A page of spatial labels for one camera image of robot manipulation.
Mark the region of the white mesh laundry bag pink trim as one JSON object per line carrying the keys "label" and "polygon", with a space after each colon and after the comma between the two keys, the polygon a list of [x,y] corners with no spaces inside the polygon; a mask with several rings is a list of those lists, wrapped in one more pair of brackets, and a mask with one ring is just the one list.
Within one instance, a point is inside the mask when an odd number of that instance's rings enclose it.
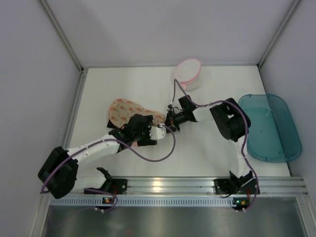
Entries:
{"label": "white mesh laundry bag pink trim", "polygon": [[200,73],[202,63],[196,58],[184,60],[176,66],[174,78],[180,83],[185,91],[197,89],[201,83]]}

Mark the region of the orange patterned bra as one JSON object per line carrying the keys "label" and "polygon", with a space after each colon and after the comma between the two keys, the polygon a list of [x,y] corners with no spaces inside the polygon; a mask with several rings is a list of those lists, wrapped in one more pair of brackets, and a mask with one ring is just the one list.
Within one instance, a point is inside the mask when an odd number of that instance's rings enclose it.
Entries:
{"label": "orange patterned bra", "polygon": [[159,123],[165,122],[164,114],[157,111],[145,109],[135,102],[122,98],[116,99],[110,105],[108,118],[114,125],[119,128],[128,123],[129,119],[135,114],[140,114],[144,116],[152,115],[154,118],[153,124],[155,126]]}

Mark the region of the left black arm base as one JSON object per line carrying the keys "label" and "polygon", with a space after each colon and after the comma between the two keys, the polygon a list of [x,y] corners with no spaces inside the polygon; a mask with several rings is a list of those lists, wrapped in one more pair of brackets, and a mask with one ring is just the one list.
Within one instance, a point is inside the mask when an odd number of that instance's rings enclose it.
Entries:
{"label": "left black arm base", "polygon": [[87,188],[84,189],[84,194],[106,194],[110,193],[113,195],[124,195],[127,190],[127,179],[112,178],[106,180],[100,188]]}

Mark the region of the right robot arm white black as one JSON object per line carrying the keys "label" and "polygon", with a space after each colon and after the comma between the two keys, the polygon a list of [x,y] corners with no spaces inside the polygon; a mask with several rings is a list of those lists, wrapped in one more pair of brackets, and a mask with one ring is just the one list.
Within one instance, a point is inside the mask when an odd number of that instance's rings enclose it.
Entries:
{"label": "right robot arm white black", "polygon": [[185,122],[214,121],[220,134],[227,140],[235,142],[236,154],[231,158],[230,183],[242,187],[253,178],[253,171],[246,161],[246,142],[250,118],[233,98],[221,101],[219,104],[198,106],[190,96],[178,99],[181,109],[174,112],[172,105],[168,106],[165,125],[172,131],[179,131]]}

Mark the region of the black garment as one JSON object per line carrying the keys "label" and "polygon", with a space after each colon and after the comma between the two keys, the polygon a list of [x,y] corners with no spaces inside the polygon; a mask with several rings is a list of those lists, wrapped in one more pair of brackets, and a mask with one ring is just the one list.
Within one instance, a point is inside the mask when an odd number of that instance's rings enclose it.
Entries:
{"label": "black garment", "polygon": [[108,120],[107,128],[117,129],[118,127],[116,125],[114,125],[110,120]]}

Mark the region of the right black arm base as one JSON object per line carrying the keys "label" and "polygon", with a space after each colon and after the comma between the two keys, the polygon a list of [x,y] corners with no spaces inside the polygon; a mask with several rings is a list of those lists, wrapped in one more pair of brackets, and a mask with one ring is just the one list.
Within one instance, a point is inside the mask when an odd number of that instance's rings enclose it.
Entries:
{"label": "right black arm base", "polygon": [[256,192],[260,193],[260,190],[257,190],[258,187],[257,180],[253,178],[246,181],[233,178],[220,178],[214,181],[215,193],[222,197],[254,195]]}

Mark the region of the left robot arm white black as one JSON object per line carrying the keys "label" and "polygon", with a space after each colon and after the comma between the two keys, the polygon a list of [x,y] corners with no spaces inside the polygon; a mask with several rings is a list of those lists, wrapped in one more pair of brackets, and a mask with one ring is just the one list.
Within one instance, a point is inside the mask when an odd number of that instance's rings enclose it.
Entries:
{"label": "left robot arm white black", "polygon": [[111,186],[111,175],[104,168],[83,168],[109,155],[138,146],[156,145],[166,135],[163,125],[155,126],[153,116],[133,115],[129,121],[93,142],[75,148],[61,146],[52,150],[38,172],[42,181],[42,193],[51,193],[54,198],[63,198],[71,192],[97,189],[106,191]]}

